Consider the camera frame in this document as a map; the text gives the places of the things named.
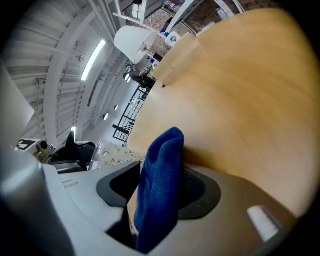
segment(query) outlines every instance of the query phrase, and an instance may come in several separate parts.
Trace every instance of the blue cloth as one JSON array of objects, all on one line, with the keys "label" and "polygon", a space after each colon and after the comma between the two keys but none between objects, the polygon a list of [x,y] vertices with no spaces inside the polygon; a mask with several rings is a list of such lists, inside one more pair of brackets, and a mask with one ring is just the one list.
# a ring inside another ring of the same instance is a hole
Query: blue cloth
[{"label": "blue cloth", "polygon": [[141,171],[134,224],[136,249],[144,254],[157,246],[178,221],[180,167],[184,134],[167,130],[149,147]]}]

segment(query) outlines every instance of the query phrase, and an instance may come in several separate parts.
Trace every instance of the brick wall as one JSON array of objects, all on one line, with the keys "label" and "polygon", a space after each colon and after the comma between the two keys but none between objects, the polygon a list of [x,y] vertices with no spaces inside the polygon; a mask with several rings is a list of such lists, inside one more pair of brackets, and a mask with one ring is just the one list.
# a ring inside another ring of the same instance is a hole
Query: brick wall
[{"label": "brick wall", "polygon": [[[239,11],[232,0],[224,0],[224,2],[229,6],[231,11],[234,14],[238,14]],[[281,8],[281,6],[274,0],[238,0],[238,2],[243,6],[245,11],[261,9],[261,8]],[[221,21],[216,9],[219,8],[219,5],[216,4],[213,0],[204,0],[201,5],[198,6],[193,13],[185,20],[190,27],[192,27],[196,32],[200,32],[205,26],[210,24],[211,22],[218,23]],[[132,17],[132,8],[128,8],[124,15]],[[161,29],[166,24],[167,20],[169,20],[171,16],[167,14],[165,11],[159,9],[154,14],[152,14],[149,18],[147,18],[144,23],[156,31],[161,31]],[[127,25],[140,27],[138,24],[128,21]],[[183,36],[185,33],[189,33],[190,31],[179,24],[173,30],[177,32],[180,36]],[[170,50],[170,46],[165,44],[165,40],[160,36],[157,36],[153,46],[151,47],[151,51],[158,53],[160,56],[164,57],[166,53]]]}]

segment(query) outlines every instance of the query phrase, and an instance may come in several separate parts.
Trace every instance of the white wall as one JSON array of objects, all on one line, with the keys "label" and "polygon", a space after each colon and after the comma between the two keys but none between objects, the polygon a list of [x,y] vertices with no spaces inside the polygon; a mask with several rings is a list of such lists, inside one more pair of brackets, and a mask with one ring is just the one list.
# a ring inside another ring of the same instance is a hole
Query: white wall
[{"label": "white wall", "polygon": [[[109,117],[106,121],[101,117],[99,119],[99,123],[96,128],[93,129],[88,135],[83,137],[84,141],[90,141],[95,144],[99,143],[99,141],[109,141],[111,143],[122,146],[124,144],[123,141],[113,138],[115,130],[112,125],[118,125],[124,111],[127,108],[127,105],[138,88],[138,84],[136,82],[124,83],[119,88],[118,92],[115,94],[112,103],[108,109]],[[117,111],[114,110],[114,106],[118,105]]]}]

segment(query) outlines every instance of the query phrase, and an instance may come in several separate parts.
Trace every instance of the black rubber slot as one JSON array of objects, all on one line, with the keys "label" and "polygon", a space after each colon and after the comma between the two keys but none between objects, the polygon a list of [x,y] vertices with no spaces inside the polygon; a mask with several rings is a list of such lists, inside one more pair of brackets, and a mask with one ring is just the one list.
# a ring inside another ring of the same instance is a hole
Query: black rubber slot
[{"label": "black rubber slot", "polygon": [[135,161],[99,180],[96,191],[109,206],[125,208],[139,183],[140,161]]},{"label": "black rubber slot", "polygon": [[179,210],[202,198],[205,192],[206,185],[200,179],[182,169],[180,174]]},{"label": "black rubber slot", "polygon": [[200,219],[221,199],[221,189],[213,179],[183,166],[180,178],[179,220]]}]

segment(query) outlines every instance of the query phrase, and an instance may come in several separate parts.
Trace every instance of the black railing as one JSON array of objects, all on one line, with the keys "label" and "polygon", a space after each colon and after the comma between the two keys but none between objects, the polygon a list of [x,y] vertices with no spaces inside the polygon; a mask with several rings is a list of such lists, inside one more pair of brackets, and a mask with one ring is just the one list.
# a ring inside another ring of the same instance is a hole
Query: black railing
[{"label": "black railing", "polygon": [[132,95],[128,106],[126,106],[125,111],[118,123],[118,125],[113,125],[115,128],[113,138],[126,143],[128,141],[129,135],[134,128],[136,117],[142,108],[145,99],[149,94],[149,89],[144,89],[138,87],[134,94]]}]

